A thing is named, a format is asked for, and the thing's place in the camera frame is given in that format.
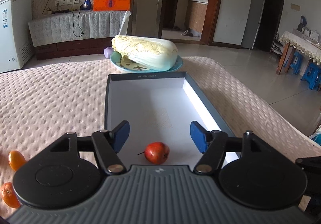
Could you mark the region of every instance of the electrical cable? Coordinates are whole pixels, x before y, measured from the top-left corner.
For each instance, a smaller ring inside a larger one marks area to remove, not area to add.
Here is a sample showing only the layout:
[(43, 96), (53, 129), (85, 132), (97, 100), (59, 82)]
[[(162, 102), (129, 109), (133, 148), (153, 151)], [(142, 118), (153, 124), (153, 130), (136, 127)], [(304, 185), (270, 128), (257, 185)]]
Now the electrical cable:
[(44, 13), (44, 11), (45, 11), (45, 9), (46, 9), (46, 7), (47, 7), (48, 2), (49, 2), (49, 0), (47, 1), (46, 5), (45, 5), (45, 8), (44, 8), (43, 11), (42, 11), (42, 14)]
[(82, 30), (82, 28), (81, 28), (80, 25), (79, 25), (79, 15), (80, 15), (80, 8), (79, 8), (78, 20), (77, 20), (78, 27), (79, 27), (79, 29), (81, 30), (81, 35), (79, 35), (79, 36), (77, 36), (77, 35), (75, 34), (75, 31), (74, 31), (75, 15), (73, 14), (73, 35), (76, 36), (76, 37), (82, 37), (82, 36), (83, 36), (83, 30)]

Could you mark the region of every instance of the white tablecloth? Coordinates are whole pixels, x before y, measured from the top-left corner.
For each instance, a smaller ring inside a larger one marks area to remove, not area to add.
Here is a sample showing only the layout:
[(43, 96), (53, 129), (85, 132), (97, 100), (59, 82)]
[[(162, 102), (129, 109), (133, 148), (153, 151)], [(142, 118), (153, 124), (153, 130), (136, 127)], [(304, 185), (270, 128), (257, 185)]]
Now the white tablecloth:
[(317, 64), (321, 64), (321, 49), (314, 46), (313, 44), (303, 40), (302, 38), (285, 31), (284, 34), (280, 38), (280, 42), (289, 43), (291, 46), (297, 48), (310, 59)]
[(79, 11), (47, 15), (29, 22), (33, 46), (126, 35), (130, 11)]

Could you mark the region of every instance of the dark wooden drawer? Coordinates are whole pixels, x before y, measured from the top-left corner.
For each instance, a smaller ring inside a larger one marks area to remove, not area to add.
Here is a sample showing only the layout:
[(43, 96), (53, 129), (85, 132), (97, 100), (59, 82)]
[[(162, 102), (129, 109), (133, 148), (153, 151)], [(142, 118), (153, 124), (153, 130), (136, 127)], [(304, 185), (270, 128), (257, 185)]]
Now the dark wooden drawer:
[(107, 37), (107, 38), (97, 39), (97, 47), (105, 47), (106, 48), (106, 47), (112, 46), (111, 39), (113, 39), (113, 38)]
[(35, 47), (36, 53), (50, 53), (57, 51), (57, 44), (50, 44), (50, 45), (41, 45)]
[(97, 47), (97, 39), (84, 39), (84, 40), (57, 43), (58, 51), (83, 49), (83, 48), (95, 48), (95, 47)]
[(56, 51), (52, 53), (37, 53), (36, 57), (37, 60), (44, 60), (50, 58), (58, 58), (58, 57), (66, 57), (66, 56), (77, 56), (77, 55), (84, 55), (84, 54), (98, 54), (104, 53), (103, 47), (97, 48), (85, 48), (85, 49), (73, 49), (73, 50), (66, 50), (66, 51)]

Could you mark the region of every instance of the refrigerator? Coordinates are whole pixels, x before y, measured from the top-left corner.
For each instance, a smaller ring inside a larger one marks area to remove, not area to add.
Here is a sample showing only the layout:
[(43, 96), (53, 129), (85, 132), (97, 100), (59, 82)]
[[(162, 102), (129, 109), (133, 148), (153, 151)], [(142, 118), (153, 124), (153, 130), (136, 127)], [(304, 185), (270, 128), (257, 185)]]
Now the refrigerator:
[(33, 55), (28, 22), (31, 0), (0, 0), (0, 73), (17, 70)]
[(241, 46), (253, 49), (259, 31), (265, 0), (252, 0)]

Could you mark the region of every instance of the tiled floor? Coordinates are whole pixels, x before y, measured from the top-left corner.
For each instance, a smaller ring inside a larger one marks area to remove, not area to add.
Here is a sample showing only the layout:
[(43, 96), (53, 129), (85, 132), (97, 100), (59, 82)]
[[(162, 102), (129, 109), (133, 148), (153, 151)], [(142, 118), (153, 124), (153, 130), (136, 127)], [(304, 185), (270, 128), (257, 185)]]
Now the tiled floor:
[[(181, 56), (204, 56), (219, 62), (254, 93), (263, 98), (288, 122), (306, 135), (312, 134), (320, 116), (321, 92), (311, 91), (292, 70), (276, 75), (278, 60), (259, 50), (230, 49), (207, 45), (176, 44)], [(104, 59), (103, 54), (63, 57), (37, 61), (24, 68), (51, 63)]]
[(193, 40), (193, 41), (200, 41), (201, 38), (197, 36), (183, 36), (182, 31), (172, 31), (163, 29), (162, 31), (162, 38), (163, 39), (179, 39), (179, 40)]

